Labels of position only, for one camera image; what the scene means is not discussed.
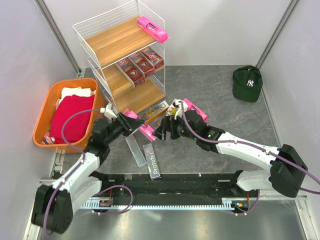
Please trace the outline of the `red 3D toothpaste box floor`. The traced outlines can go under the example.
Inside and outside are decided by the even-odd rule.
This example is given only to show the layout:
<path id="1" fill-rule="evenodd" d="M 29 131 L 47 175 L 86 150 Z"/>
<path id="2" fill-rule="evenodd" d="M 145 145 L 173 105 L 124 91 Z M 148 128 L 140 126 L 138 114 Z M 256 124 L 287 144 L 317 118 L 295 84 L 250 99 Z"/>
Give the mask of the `red 3D toothpaste box floor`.
<path id="1" fill-rule="evenodd" d="M 132 64 L 128 58 L 115 63 L 119 71 L 128 79 L 134 88 L 139 87 L 145 83 L 144 75 Z"/>

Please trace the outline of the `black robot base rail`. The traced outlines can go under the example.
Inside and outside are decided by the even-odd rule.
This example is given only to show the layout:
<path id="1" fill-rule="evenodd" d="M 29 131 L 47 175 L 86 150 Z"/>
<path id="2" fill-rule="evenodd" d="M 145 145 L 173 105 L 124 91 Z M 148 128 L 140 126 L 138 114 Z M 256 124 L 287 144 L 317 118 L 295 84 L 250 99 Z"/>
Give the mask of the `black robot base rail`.
<path id="1" fill-rule="evenodd" d="M 236 173 L 168 173 L 151 179 L 148 173 L 105 174 L 94 171 L 91 177 L 102 181 L 102 190 L 120 185 L 128 187 L 134 196 L 138 194 L 209 194 L 222 198 L 255 198 L 257 190 L 245 191 L 236 185 Z"/>

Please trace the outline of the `red 3D toothpaste box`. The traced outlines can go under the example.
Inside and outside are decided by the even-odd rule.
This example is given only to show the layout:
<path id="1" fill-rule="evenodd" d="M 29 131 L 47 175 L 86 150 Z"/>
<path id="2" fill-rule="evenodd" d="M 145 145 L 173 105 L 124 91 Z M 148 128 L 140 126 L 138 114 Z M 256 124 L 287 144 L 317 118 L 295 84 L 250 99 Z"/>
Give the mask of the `red 3D toothpaste box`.
<path id="1" fill-rule="evenodd" d="M 140 52 L 133 53 L 128 57 L 128 59 L 142 73 L 145 79 L 148 79 L 155 73 L 155 68 Z"/>

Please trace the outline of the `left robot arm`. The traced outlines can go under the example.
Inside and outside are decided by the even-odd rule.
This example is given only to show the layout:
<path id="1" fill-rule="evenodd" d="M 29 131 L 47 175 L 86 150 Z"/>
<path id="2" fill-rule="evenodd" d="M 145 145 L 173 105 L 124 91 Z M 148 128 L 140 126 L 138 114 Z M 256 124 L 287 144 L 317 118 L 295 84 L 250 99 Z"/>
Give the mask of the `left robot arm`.
<path id="1" fill-rule="evenodd" d="M 110 143 L 121 135 L 129 136 L 143 124 L 144 120 L 121 112 L 97 119 L 78 161 L 52 184 L 38 187 L 31 223 L 42 227 L 45 236 L 63 234 L 84 202 L 96 194 L 106 196 L 109 183 L 94 177 L 93 172 L 107 159 Z"/>

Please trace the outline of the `pink toothpaste box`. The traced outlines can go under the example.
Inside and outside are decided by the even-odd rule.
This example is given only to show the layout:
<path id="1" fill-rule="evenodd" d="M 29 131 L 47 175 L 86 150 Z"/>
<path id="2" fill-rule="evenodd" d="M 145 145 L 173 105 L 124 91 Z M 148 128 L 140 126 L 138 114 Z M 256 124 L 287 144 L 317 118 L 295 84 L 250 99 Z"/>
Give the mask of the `pink toothpaste box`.
<path id="1" fill-rule="evenodd" d="M 209 121 L 208 116 L 199 107 L 197 107 L 194 103 L 192 103 L 188 98 L 184 98 L 183 100 L 187 104 L 188 110 L 196 111 L 196 113 L 202 117 L 202 119 L 205 123 L 207 123 Z"/>
<path id="2" fill-rule="evenodd" d="M 138 119 L 140 120 L 140 117 L 132 110 L 129 110 L 128 108 L 123 112 L 123 114 L 127 117 L 130 118 L 134 118 L 134 119 Z M 149 141 L 153 142 L 156 140 L 156 136 L 153 134 L 154 133 L 154 129 L 146 124 L 143 123 L 139 129 L 138 129 Z"/>
<path id="3" fill-rule="evenodd" d="M 137 25 L 160 44 L 168 40 L 168 33 L 146 16 L 138 17 Z"/>

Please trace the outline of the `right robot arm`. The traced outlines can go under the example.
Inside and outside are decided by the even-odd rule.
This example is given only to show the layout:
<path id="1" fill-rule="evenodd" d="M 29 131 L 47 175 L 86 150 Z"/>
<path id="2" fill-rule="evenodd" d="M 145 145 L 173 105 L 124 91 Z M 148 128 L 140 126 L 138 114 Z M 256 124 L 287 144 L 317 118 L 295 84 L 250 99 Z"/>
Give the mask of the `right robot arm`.
<path id="1" fill-rule="evenodd" d="M 258 166 L 259 170 L 235 172 L 229 182 L 229 191 L 235 197 L 251 190 L 274 189 L 283 196 L 295 198 L 308 170 L 291 145 L 283 144 L 278 148 L 241 139 L 206 124 L 194 110 L 188 110 L 182 116 L 164 117 L 153 135 L 164 141 L 167 133 L 172 140 L 192 139 L 207 152 L 236 157 Z"/>

